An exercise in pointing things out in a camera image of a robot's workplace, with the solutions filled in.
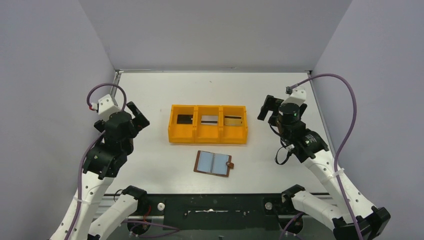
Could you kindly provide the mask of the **brown leather card holder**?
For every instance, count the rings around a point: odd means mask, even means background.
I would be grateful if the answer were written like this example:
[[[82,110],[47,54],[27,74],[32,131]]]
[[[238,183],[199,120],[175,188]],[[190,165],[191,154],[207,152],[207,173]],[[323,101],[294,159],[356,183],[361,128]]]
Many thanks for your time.
[[[195,173],[227,178],[233,168],[234,163],[231,155],[199,150],[193,171]]]

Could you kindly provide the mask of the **gold numbered card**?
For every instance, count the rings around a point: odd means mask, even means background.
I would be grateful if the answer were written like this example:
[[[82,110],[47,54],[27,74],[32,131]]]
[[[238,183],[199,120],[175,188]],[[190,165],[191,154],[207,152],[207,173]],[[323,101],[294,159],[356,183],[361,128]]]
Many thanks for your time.
[[[223,119],[225,126],[240,127],[243,125],[243,120],[241,116],[225,115]]]

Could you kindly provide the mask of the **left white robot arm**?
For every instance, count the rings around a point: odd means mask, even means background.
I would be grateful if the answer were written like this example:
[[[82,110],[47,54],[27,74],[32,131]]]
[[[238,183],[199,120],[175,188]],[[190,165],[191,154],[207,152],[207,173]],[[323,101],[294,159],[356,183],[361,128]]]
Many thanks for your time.
[[[145,200],[146,191],[130,185],[117,202],[95,218],[107,189],[134,151],[134,138],[150,124],[132,101],[126,106],[130,113],[118,111],[107,121],[95,123],[101,135],[83,155],[77,190],[50,239],[105,240]]]

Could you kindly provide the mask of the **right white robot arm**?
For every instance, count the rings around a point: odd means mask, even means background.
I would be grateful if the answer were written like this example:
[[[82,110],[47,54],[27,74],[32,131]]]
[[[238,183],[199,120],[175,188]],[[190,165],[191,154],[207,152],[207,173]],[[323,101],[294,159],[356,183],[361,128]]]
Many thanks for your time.
[[[313,217],[329,228],[337,240],[373,240],[380,236],[391,215],[384,207],[375,206],[352,183],[336,162],[327,143],[306,127],[302,115],[307,105],[290,97],[283,100],[267,95],[258,120],[271,112],[268,124],[287,151],[284,165],[291,156],[311,171],[335,202],[334,205],[316,197],[301,185],[281,193],[284,206]]]

